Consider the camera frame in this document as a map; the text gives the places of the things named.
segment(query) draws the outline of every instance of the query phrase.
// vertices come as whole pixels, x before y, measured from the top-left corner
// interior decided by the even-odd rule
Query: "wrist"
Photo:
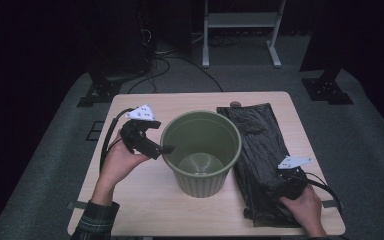
[[[326,231],[324,230],[324,228],[321,224],[311,225],[308,228],[305,228],[305,231],[307,232],[307,236],[309,238],[326,237],[327,236]]]
[[[93,191],[91,202],[102,205],[111,206],[114,194],[114,184],[109,184],[107,181],[98,180]]]

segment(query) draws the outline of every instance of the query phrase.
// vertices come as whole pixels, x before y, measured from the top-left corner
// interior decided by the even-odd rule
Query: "black controller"
[[[131,153],[136,149],[150,158],[157,159],[161,154],[170,154],[174,150],[174,146],[161,147],[146,137],[145,132],[149,128],[158,129],[160,125],[161,122],[158,121],[131,119],[120,129],[120,136]]]
[[[277,169],[278,175],[283,182],[274,189],[273,194],[277,197],[287,197],[291,200],[301,196],[307,186],[307,175],[301,167],[292,169]]]

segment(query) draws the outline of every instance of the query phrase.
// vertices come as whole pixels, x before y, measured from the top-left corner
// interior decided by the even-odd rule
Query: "hand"
[[[129,152],[118,133],[110,144],[91,202],[111,206],[115,185],[127,177],[136,166],[148,159],[149,157],[143,154]]]
[[[308,237],[326,237],[321,223],[322,202],[311,185],[308,184],[296,200],[286,197],[281,197],[279,200],[292,212]]]

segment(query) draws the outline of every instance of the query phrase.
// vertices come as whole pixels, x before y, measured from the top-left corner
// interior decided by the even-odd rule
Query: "black cable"
[[[220,36],[215,36],[212,37],[208,43],[209,46],[214,47],[214,48],[227,48],[234,46],[236,44],[241,43],[241,38],[240,37],[234,37],[237,38],[237,41],[234,41],[232,37],[220,37]]]
[[[102,150],[101,150],[101,160],[100,160],[100,163],[99,163],[99,171],[102,170],[102,166],[104,166],[104,162],[105,162],[105,157],[107,156],[107,153],[108,153],[108,143],[110,142],[110,139],[111,139],[111,136],[112,136],[112,133],[114,132],[114,128],[115,126],[117,125],[117,122],[118,122],[118,119],[123,115],[125,114],[126,112],[130,112],[130,111],[133,111],[134,109],[133,108],[128,108],[128,109],[125,109],[123,110],[122,112],[120,112],[111,122],[111,125],[108,129],[108,132],[107,132],[107,135],[105,136],[105,140],[104,140],[104,143],[102,144]]]
[[[156,78],[156,77],[159,77],[159,76],[165,74],[165,73],[168,72],[168,70],[170,69],[170,63],[169,63],[167,60],[164,60],[164,59],[161,59],[161,58],[155,58],[155,59],[166,62],[167,65],[168,65],[168,67],[167,67],[167,69],[164,70],[162,73],[159,73],[159,74],[153,76],[153,78]],[[129,91],[127,91],[127,94],[130,94],[130,92],[133,90],[133,88],[135,88],[137,85],[139,85],[139,84],[141,84],[141,83],[147,81],[148,79],[149,79],[149,78],[145,78],[145,79],[142,79],[141,81],[137,82],[135,85],[133,85],[133,86],[129,89]]]
[[[172,54],[172,53],[175,53],[177,51],[181,51],[181,50],[186,50],[188,51],[189,49],[191,48],[195,48],[195,47],[198,47],[198,46],[202,46],[202,45],[198,45],[197,43],[199,42],[202,42],[202,39],[204,38],[204,34],[203,33],[192,33],[192,35],[197,35],[199,34],[200,36],[197,37],[196,39],[192,39],[192,43],[191,45],[188,45],[188,46],[181,46],[179,48],[173,48],[173,49],[170,49],[170,50],[167,50],[167,51],[161,51],[161,50],[158,50],[158,51],[155,51],[155,54],[159,57],[163,57],[163,56],[166,56],[166,55],[169,55],[169,54]]]
[[[327,186],[327,184],[319,176],[317,176],[316,174],[313,174],[313,173],[305,173],[305,174],[311,175],[311,176],[319,179],[320,182],[322,182],[325,186]]]
[[[148,82],[154,87],[154,91],[152,93],[157,93],[157,85],[155,84],[154,75],[151,74],[151,78],[148,78]]]
[[[324,184],[319,183],[319,182],[316,182],[316,181],[311,180],[311,179],[302,179],[302,178],[294,176],[294,175],[287,174],[287,175],[284,175],[284,176],[290,177],[290,178],[293,178],[293,179],[296,179],[296,180],[299,180],[299,181],[302,181],[302,182],[306,182],[308,184],[311,184],[313,186],[316,186],[316,187],[321,188],[321,189],[325,190],[326,192],[328,192],[333,197],[333,199],[335,200],[337,208],[338,208],[338,211],[339,211],[339,214],[342,215],[342,204],[341,204],[341,201],[339,200],[339,198],[336,195],[336,193],[329,186],[324,185]]]
[[[123,78],[120,78],[120,79],[116,79],[116,80],[108,80],[108,78],[106,77],[106,79],[110,82],[110,83],[119,83],[119,84],[123,84],[125,82],[128,82],[128,81],[132,81],[132,80],[136,80],[140,77],[143,77],[147,72],[146,71],[143,71],[143,72],[140,72],[138,73],[137,75],[135,76],[132,76],[132,77],[123,77]]]
[[[107,152],[109,152],[109,151],[111,150],[111,148],[112,148],[116,143],[120,142],[120,140],[121,140],[121,138],[118,139],[117,141],[113,142],[113,143],[108,147]]]
[[[217,82],[217,80],[211,76],[210,74],[208,74],[204,69],[202,69],[201,67],[199,67],[196,63],[188,60],[188,59],[185,59],[185,58],[181,58],[181,57],[164,57],[164,58],[173,58],[173,59],[180,59],[180,60],[183,60],[183,61],[186,61],[186,62],[189,62],[190,64],[194,65],[195,67],[197,67],[199,70],[201,70],[203,73],[205,73],[208,77],[210,77],[218,86],[218,88],[220,89],[220,92],[224,92],[223,91],[223,88],[220,86],[220,84]]]

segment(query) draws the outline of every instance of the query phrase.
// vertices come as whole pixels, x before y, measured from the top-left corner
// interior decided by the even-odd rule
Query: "dark floor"
[[[384,119],[360,82],[346,71],[340,72],[337,83],[353,105],[310,100],[301,78],[317,77],[321,72],[299,72],[308,36],[279,36],[276,48],[281,69],[273,68],[263,38],[243,38],[228,48],[211,48],[210,68],[205,72],[226,92],[288,92],[327,183],[345,204],[345,236],[351,240],[384,239]],[[185,57],[200,65],[201,49],[169,56]],[[195,65],[179,58],[165,60],[170,69],[164,75],[154,79],[148,75],[151,80],[135,87],[145,78],[127,82],[120,93],[220,91]],[[152,75],[167,67],[166,62],[156,60]],[[69,238],[66,228],[71,211],[67,204],[77,199],[96,146],[85,139],[95,121],[105,120],[110,106],[76,107],[90,84],[85,73],[62,102],[0,216],[0,239]]]

